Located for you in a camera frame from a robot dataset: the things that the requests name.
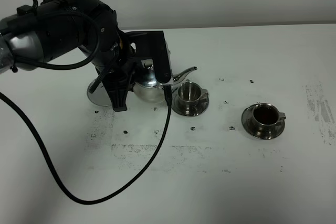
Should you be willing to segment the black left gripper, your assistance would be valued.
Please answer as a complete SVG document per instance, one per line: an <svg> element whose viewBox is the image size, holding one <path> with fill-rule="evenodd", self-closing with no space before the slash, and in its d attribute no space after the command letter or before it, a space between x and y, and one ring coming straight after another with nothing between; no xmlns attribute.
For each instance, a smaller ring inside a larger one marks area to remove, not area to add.
<svg viewBox="0 0 336 224"><path fill-rule="evenodd" d="M126 35L118 28L117 14L100 0L43 0L39 6L39 40L44 57L41 67L72 70L92 63L102 79L114 111L126 111L133 91L136 63L131 61ZM85 60L54 65L52 60L79 48Z"/></svg>

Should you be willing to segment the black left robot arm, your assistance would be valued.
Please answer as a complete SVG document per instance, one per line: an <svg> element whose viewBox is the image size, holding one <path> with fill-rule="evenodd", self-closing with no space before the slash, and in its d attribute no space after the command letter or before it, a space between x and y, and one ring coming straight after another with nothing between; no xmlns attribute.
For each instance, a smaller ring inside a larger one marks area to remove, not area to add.
<svg viewBox="0 0 336 224"><path fill-rule="evenodd" d="M1 72L73 70L89 63L114 111L127 109L135 64L117 14L100 0L44 0L1 20Z"/></svg>

